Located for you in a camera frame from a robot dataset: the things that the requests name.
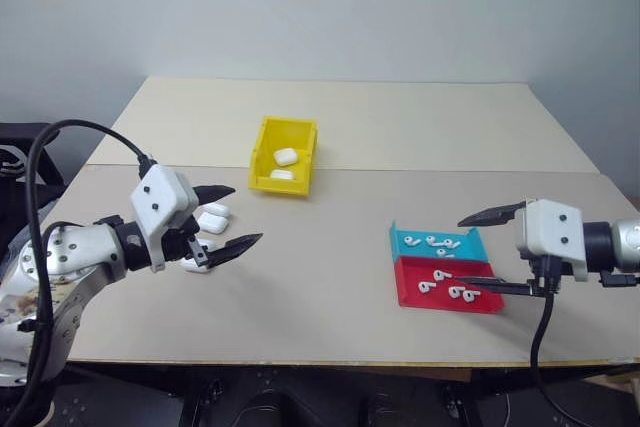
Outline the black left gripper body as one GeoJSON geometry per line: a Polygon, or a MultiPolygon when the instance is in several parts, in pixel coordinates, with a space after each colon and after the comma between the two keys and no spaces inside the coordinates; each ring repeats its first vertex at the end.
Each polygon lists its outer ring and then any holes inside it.
{"type": "Polygon", "coordinates": [[[197,266],[205,265],[208,256],[197,239],[196,234],[199,231],[200,227],[193,216],[190,216],[180,227],[168,229],[161,239],[164,260],[192,259],[197,266]]]}

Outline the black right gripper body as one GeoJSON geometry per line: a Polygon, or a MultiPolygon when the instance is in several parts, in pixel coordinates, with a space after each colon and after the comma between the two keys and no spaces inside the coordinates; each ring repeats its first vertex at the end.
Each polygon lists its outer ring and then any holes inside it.
{"type": "Polygon", "coordinates": [[[563,261],[553,255],[534,256],[528,260],[533,278],[527,283],[532,296],[552,296],[560,288],[563,261]]]}

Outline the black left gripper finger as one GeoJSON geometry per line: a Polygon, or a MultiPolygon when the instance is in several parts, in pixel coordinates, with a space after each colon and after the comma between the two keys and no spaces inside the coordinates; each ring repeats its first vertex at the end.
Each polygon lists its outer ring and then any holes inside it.
{"type": "Polygon", "coordinates": [[[233,194],[235,189],[225,185],[201,185],[196,186],[194,192],[198,199],[198,205],[204,206],[233,194]]]}
{"type": "Polygon", "coordinates": [[[247,234],[227,241],[222,247],[212,252],[206,251],[206,262],[203,263],[203,266],[205,268],[214,268],[230,262],[243,255],[262,237],[262,233],[247,234]]]}

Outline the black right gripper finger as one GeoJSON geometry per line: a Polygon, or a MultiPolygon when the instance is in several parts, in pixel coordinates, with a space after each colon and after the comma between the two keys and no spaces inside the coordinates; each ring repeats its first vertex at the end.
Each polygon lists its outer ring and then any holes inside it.
{"type": "Polygon", "coordinates": [[[504,225],[515,218],[516,212],[526,207],[526,202],[508,204],[484,209],[465,217],[457,223],[458,227],[490,227],[504,225]]]}
{"type": "Polygon", "coordinates": [[[532,289],[528,283],[508,282],[502,278],[481,276],[458,276],[455,280],[498,294],[519,296],[532,295],[532,289]]]}

